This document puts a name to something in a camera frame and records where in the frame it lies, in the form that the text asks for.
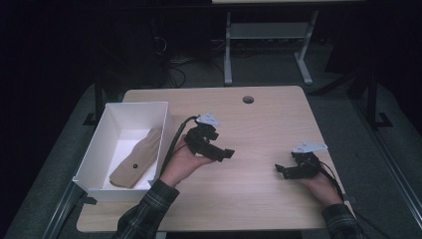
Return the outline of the white box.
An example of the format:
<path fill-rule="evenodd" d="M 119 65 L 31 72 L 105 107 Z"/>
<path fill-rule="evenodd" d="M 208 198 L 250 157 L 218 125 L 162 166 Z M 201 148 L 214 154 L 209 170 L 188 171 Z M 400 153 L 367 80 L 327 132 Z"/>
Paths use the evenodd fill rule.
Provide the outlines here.
<path fill-rule="evenodd" d="M 157 156 L 137 184 L 124 188 L 110 183 L 109 176 L 156 128 L 161 130 Z M 73 182 L 98 202 L 138 201 L 158 178 L 174 134 L 167 102 L 107 104 Z"/>

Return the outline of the grey metal desk frame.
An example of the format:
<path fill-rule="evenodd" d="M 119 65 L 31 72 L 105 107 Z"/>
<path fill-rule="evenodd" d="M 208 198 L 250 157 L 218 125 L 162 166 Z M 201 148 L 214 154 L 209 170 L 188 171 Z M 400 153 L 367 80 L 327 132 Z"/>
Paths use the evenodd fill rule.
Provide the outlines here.
<path fill-rule="evenodd" d="M 301 49 L 294 53 L 297 66 L 306 85 L 314 83 L 305 62 L 305 56 L 314 32 L 318 10 L 312 12 L 307 22 L 282 23 L 237 23 L 232 21 L 232 13 L 226 14 L 224 85 L 233 84 L 231 43 L 233 40 L 303 40 Z"/>

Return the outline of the person's right hand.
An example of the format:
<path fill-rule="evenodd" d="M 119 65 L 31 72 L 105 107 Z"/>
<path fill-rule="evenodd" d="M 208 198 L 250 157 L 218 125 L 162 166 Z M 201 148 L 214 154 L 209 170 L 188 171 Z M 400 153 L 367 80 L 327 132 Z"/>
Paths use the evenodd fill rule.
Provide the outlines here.
<path fill-rule="evenodd" d="M 313 178 L 300 179 L 299 183 L 304 185 L 324 207 L 343 203 L 334 186 L 322 173 Z"/>

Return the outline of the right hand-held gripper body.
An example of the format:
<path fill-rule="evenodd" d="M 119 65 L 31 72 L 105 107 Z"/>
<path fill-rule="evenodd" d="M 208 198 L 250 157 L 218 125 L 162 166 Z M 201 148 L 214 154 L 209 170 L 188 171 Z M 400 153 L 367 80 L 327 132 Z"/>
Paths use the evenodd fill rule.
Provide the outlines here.
<path fill-rule="evenodd" d="M 324 143 L 303 141 L 293 149 L 292 157 L 297 165 L 288 167 L 287 173 L 290 173 L 293 179 L 315 177 L 322 170 L 315 151 L 323 149 L 327 149 L 327 145 Z"/>

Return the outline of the aluminium frame rail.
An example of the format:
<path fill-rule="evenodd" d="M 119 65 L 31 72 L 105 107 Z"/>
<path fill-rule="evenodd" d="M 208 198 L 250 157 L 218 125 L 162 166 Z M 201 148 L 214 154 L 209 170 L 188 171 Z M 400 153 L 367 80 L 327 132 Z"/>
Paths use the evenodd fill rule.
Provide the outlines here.
<path fill-rule="evenodd" d="M 362 103 L 352 102 L 352 105 L 367 128 L 376 147 L 380 151 L 396 187 L 402 195 L 416 224 L 422 231 L 422 201 L 418 198 L 404 171 L 399 166 L 396 157 L 380 133 L 382 129 L 392 129 L 392 122 L 389 120 L 386 113 L 376 113 L 375 117 L 380 118 L 380 121 L 376 120 L 375 122 L 372 122 L 369 120 L 369 113 L 366 111 L 366 107 Z"/>
<path fill-rule="evenodd" d="M 59 200 L 58 205 L 51 217 L 42 239 L 57 239 L 62 227 L 64 226 L 68 216 L 72 213 L 73 208 L 84 194 L 74 182 L 70 182 L 66 190 Z"/>

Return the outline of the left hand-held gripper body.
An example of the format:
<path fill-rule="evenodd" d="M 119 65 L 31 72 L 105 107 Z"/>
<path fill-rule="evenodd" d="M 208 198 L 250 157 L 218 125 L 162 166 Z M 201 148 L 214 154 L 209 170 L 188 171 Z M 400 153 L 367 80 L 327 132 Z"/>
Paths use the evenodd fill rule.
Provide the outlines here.
<path fill-rule="evenodd" d="M 216 126 L 220 124 L 210 113 L 199 116 L 195 119 L 196 127 L 191 128 L 184 141 L 193 154 L 201 154 L 205 157 L 226 157 L 227 150 L 219 148 L 211 143 L 216 140 L 219 134 Z"/>

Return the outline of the person's left hand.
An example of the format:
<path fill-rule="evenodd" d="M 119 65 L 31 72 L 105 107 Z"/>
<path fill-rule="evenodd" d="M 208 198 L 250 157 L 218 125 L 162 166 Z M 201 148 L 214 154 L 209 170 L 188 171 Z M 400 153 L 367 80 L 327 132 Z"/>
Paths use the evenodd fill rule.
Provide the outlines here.
<path fill-rule="evenodd" d="M 172 188 L 175 188 L 199 167 L 213 163 L 213 160 L 208 157 L 194 155 L 185 144 L 184 137 L 185 135 L 177 142 L 176 150 L 159 177 L 163 183 Z"/>

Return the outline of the beige glove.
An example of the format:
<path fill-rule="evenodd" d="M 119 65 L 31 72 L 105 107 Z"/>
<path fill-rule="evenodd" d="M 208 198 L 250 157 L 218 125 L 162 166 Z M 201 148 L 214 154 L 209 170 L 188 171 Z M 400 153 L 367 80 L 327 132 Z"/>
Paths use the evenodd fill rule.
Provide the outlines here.
<path fill-rule="evenodd" d="M 109 176 L 113 186 L 134 188 L 146 171 L 156 161 L 162 129 L 153 128 L 140 140 L 131 153 Z"/>

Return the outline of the black metal stand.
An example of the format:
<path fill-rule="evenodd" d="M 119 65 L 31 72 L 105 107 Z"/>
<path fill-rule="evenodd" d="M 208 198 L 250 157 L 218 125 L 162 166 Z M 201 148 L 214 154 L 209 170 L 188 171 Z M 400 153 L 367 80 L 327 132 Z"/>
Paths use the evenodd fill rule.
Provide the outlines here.
<path fill-rule="evenodd" d="M 347 95 L 358 100 L 366 95 L 365 118 L 372 129 L 392 127 L 392 122 L 386 113 L 379 112 L 377 107 L 377 78 L 370 68 L 358 68 L 353 72 L 352 84 Z"/>
<path fill-rule="evenodd" d="M 106 93 L 105 86 L 105 72 L 102 69 L 97 69 L 95 77 L 94 90 L 95 90 L 95 111 L 89 113 L 85 120 L 84 125 L 97 126 L 103 115 L 106 106 Z"/>

